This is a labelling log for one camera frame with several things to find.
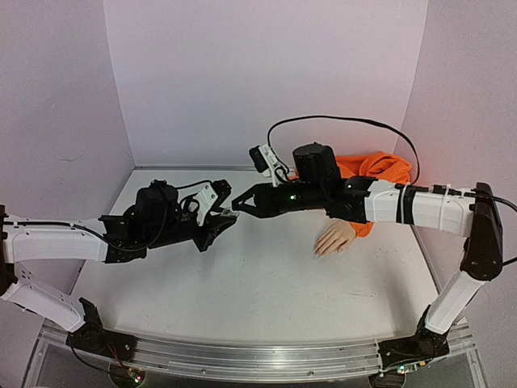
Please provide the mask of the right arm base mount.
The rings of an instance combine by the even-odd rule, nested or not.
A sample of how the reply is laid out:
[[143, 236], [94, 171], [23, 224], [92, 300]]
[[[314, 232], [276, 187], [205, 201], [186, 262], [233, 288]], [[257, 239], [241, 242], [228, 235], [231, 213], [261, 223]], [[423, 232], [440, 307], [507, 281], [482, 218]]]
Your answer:
[[425, 327], [425, 318], [430, 307], [424, 310], [413, 335], [383, 340], [378, 344], [382, 371], [396, 369], [401, 365], [432, 361], [449, 353], [448, 332], [438, 334]]

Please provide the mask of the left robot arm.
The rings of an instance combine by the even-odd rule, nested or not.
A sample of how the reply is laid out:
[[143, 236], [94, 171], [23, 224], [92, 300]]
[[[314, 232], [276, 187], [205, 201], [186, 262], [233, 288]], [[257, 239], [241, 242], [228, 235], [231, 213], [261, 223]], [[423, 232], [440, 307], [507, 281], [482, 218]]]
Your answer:
[[148, 251], [192, 241], [205, 252], [233, 226], [237, 213], [222, 208], [231, 187], [224, 180], [202, 180], [184, 199], [179, 188], [154, 180], [138, 190], [134, 205], [121, 215], [86, 221], [42, 221], [1, 214], [1, 298], [76, 334], [90, 352], [109, 345], [96, 306], [37, 280], [25, 261], [79, 259], [125, 264]]

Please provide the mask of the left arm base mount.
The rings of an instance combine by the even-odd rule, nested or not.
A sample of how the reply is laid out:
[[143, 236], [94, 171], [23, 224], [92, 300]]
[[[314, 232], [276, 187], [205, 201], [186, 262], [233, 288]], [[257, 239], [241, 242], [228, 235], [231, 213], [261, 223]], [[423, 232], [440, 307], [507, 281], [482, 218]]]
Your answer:
[[95, 304], [84, 297], [78, 301], [82, 307], [82, 321], [77, 329], [68, 332], [66, 344], [73, 350], [110, 357], [120, 362], [131, 361], [136, 351], [136, 336], [106, 329]]

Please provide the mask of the clear nail polish bottle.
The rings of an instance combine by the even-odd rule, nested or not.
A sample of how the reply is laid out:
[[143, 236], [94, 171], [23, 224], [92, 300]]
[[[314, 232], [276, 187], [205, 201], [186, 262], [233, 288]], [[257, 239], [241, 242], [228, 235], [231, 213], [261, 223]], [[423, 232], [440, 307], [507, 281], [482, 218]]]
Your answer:
[[233, 217], [233, 218], [237, 218], [239, 215], [240, 215], [240, 213], [239, 213], [238, 211], [233, 211], [231, 208], [225, 208], [225, 209], [223, 209], [223, 211], [221, 212], [221, 216], [222, 216], [222, 217]]

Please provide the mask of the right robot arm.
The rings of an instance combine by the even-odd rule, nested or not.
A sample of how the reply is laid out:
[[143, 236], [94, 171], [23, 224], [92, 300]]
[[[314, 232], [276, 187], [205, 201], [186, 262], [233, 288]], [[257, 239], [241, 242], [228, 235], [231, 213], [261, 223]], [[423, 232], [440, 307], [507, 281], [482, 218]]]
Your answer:
[[330, 218], [407, 224], [465, 239], [458, 271], [424, 314], [426, 330], [446, 334], [477, 291], [502, 272], [502, 223], [489, 185], [456, 190], [377, 177], [344, 179], [333, 150], [318, 143], [295, 149], [293, 158], [297, 172], [293, 182], [272, 177], [269, 183], [257, 183], [233, 200], [233, 209], [257, 218], [324, 209]]

